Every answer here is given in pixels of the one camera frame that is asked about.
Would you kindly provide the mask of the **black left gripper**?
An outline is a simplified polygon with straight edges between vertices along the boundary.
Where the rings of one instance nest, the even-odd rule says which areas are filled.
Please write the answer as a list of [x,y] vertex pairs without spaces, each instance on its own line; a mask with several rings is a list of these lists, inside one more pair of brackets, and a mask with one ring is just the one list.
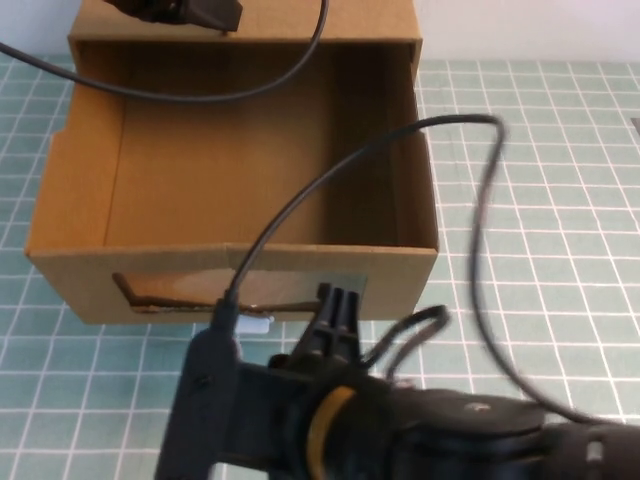
[[236,32],[243,6],[236,0],[105,0],[133,18],[148,23],[189,24],[224,33]]

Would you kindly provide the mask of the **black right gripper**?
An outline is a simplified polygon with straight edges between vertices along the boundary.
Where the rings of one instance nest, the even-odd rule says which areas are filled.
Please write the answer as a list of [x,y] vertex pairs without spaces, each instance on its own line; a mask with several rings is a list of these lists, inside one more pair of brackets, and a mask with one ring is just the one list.
[[294,348],[268,366],[311,380],[285,401],[276,429],[283,464],[270,479],[393,479],[392,387],[361,365],[359,295],[321,283],[319,306]]

